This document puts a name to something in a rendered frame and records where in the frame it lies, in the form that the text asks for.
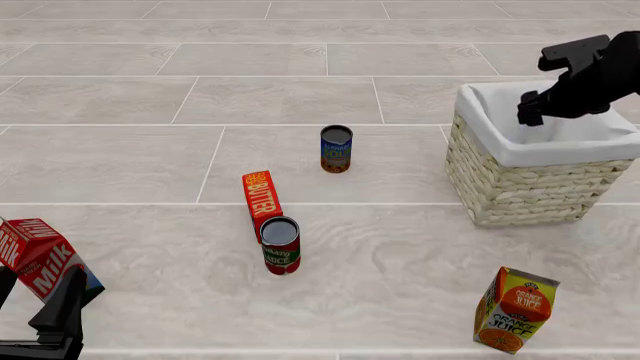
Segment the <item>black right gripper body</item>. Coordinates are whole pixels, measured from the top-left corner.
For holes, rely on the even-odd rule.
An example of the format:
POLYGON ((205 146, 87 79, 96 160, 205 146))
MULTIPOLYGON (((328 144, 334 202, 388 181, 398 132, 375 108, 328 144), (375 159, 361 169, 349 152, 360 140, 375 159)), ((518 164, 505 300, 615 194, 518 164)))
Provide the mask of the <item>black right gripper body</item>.
POLYGON ((550 100, 550 92, 530 91, 521 95, 517 106, 517 117, 520 125, 542 126, 543 117, 552 116, 554 106, 550 100))

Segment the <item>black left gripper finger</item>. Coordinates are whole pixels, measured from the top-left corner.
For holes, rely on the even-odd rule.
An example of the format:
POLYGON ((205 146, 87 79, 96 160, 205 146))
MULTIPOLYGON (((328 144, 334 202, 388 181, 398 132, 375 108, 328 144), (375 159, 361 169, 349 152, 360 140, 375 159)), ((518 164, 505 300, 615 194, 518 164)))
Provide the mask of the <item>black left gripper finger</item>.
POLYGON ((0 266, 0 309, 13 290, 17 278, 17 274, 7 266, 0 266))
POLYGON ((39 338, 83 338, 82 302, 87 277, 77 266, 63 276, 59 287, 29 321, 39 338))

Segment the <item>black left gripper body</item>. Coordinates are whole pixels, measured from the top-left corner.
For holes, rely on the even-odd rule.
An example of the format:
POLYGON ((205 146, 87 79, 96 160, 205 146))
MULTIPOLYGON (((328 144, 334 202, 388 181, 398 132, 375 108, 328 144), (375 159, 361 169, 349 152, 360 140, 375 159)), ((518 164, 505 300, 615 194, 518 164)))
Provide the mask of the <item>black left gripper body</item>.
POLYGON ((0 341, 0 360, 78 360, 84 346, 81 335, 38 334, 35 341, 0 341))

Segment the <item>white cloth basket liner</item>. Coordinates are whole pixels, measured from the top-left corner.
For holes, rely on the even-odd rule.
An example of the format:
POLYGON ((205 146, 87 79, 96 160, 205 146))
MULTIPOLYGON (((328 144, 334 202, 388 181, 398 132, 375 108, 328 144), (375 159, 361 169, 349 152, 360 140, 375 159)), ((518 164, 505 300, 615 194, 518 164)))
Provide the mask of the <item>white cloth basket liner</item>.
POLYGON ((577 119, 545 116, 543 125, 518 122, 525 92, 542 92, 552 80, 466 83, 459 87, 455 113, 480 149, 505 167, 541 167, 640 158, 640 130, 616 110, 577 119))

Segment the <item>woven wicker basket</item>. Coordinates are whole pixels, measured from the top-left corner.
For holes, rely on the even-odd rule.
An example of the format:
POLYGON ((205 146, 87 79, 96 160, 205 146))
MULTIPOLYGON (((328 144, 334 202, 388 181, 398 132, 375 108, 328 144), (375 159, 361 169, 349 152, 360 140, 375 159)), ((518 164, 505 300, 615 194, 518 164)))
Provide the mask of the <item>woven wicker basket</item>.
POLYGON ((483 152, 472 135, 454 104, 445 170, 479 226, 576 221, 639 159, 505 167, 483 152))

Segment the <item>red milk carton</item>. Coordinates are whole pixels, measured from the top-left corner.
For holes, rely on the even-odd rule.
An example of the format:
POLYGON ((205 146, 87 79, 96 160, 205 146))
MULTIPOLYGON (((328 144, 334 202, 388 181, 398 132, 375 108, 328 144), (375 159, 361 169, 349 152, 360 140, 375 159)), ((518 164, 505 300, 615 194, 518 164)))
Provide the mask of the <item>red milk carton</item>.
POLYGON ((42 302, 47 302, 64 275, 77 267, 86 273, 83 305, 105 287, 68 240, 40 218, 6 220, 0 217, 0 263, 42 302))

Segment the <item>blue alphabet soup can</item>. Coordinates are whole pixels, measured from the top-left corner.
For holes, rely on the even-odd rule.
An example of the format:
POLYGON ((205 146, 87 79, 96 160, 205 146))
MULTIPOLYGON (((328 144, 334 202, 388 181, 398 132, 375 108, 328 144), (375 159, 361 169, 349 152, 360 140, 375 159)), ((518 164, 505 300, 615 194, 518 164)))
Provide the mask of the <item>blue alphabet soup can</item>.
POLYGON ((343 125, 328 125, 320 132, 321 167, 328 173, 344 173, 351 164, 353 132, 343 125))

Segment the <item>orange juice carton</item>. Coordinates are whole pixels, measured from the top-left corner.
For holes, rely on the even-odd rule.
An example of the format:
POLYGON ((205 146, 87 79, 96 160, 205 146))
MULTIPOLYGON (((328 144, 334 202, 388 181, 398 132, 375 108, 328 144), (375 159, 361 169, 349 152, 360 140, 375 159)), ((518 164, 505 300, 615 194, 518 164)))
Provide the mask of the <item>orange juice carton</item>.
POLYGON ((474 341, 517 353, 551 317, 560 282, 501 267, 480 299, 474 341))

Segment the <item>red tomato juice can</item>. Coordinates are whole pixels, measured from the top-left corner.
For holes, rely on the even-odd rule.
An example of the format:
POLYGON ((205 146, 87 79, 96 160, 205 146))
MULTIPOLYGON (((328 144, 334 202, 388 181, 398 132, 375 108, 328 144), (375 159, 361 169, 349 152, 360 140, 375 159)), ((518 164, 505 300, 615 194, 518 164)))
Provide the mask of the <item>red tomato juice can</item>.
POLYGON ((300 229, 285 216, 270 218, 260 227, 265 266, 274 275, 295 272, 301 262, 300 229))

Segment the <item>red butter box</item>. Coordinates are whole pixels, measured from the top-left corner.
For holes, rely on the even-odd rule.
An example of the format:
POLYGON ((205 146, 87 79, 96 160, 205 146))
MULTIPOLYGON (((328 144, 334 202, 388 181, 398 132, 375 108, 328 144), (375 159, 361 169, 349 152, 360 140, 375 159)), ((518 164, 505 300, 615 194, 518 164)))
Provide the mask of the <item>red butter box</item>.
POLYGON ((282 216, 283 210, 268 170, 243 175, 242 182, 256 239, 261 244, 260 227, 268 219, 282 216))

